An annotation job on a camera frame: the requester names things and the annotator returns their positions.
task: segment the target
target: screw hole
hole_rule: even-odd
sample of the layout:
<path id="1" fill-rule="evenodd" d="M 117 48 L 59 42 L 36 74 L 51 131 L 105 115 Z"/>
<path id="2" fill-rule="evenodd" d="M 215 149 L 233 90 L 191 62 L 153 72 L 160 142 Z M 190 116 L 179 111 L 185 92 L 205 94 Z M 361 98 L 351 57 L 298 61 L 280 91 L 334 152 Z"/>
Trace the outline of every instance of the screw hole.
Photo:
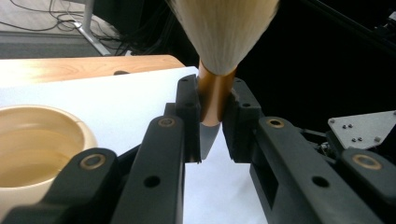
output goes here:
<path id="1" fill-rule="evenodd" d="M 329 182 L 321 176 L 312 177 L 312 181 L 314 182 L 314 184 L 322 188 L 328 188 L 330 186 Z"/>
<path id="2" fill-rule="evenodd" d="M 161 179 L 156 175 L 149 176 L 144 181 L 146 188 L 150 188 L 150 189 L 159 186 L 160 183 L 161 183 Z"/>

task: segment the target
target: white paper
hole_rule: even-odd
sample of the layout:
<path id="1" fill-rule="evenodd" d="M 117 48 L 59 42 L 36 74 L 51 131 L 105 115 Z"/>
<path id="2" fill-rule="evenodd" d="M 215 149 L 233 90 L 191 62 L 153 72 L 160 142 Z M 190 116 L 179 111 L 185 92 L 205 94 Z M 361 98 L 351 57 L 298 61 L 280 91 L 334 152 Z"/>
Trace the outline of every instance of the white paper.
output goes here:
<path id="1" fill-rule="evenodd" d="M 151 120 L 176 100 L 177 81 L 197 72 L 185 67 L 2 88 L 0 106 L 63 109 L 92 129 L 99 147 L 120 155 L 139 145 Z M 230 159 L 220 130 L 207 159 L 186 164 L 184 223 L 266 223 L 248 168 Z"/>

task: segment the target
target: copper ferrule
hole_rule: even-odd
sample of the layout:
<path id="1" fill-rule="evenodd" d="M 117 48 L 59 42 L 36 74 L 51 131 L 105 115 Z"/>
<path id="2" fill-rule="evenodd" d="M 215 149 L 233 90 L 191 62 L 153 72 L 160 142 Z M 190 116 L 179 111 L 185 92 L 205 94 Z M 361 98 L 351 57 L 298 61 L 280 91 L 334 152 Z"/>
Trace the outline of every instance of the copper ferrule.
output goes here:
<path id="1" fill-rule="evenodd" d="M 227 98 L 233 87 L 236 67 L 229 74 L 215 75 L 200 61 L 198 72 L 198 94 L 201 103 L 201 122 L 205 126 L 218 125 L 222 120 Z"/>

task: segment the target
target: brush bristles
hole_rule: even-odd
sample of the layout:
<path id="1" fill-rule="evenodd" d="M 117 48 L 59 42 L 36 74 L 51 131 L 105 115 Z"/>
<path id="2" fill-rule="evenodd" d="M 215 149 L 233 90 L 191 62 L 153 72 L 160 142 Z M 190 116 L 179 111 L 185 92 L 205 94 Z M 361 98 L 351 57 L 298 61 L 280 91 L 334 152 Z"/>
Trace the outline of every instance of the brush bristles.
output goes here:
<path id="1" fill-rule="evenodd" d="M 278 0 L 167 0 L 205 67 L 229 74 L 277 12 Z"/>

